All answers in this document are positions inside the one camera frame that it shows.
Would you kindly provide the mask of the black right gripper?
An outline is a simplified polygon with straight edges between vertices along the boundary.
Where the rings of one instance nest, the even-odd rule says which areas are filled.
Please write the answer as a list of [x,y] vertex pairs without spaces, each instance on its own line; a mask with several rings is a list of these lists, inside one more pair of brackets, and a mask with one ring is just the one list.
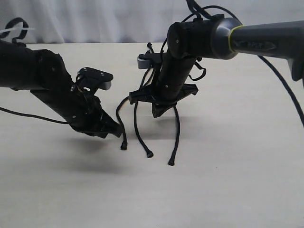
[[152,103],[152,115],[157,118],[175,107],[179,100],[196,95],[197,86],[185,83],[195,62],[195,57],[177,59],[170,53],[165,54],[159,74],[151,84],[130,92],[130,103]]

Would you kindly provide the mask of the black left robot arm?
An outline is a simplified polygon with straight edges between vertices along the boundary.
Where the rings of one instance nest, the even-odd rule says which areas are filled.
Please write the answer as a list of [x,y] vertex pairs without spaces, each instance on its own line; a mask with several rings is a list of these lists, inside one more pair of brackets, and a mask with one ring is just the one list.
[[110,73],[84,67],[73,81],[59,54],[6,41],[0,43],[0,86],[30,91],[79,133],[100,138],[108,134],[121,136],[120,124],[106,113],[95,96],[98,89],[108,90],[112,79]]

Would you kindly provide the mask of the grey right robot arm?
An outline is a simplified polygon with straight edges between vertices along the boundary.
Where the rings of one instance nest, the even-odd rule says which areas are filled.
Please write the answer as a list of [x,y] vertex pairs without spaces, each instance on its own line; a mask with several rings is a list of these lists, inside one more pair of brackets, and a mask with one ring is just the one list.
[[304,77],[304,23],[302,21],[244,26],[234,18],[175,22],[167,32],[166,53],[139,55],[156,67],[152,82],[130,92],[129,101],[152,104],[159,117],[198,88],[186,80],[199,58],[229,60],[238,53],[287,60],[294,81]]

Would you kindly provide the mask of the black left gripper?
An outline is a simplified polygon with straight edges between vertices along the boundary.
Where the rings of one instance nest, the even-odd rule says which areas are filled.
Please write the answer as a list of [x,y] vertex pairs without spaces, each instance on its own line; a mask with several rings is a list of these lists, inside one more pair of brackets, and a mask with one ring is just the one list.
[[100,138],[121,136],[121,125],[102,109],[95,92],[79,87],[65,68],[40,67],[38,73],[43,88],[30,92],[73,130]]

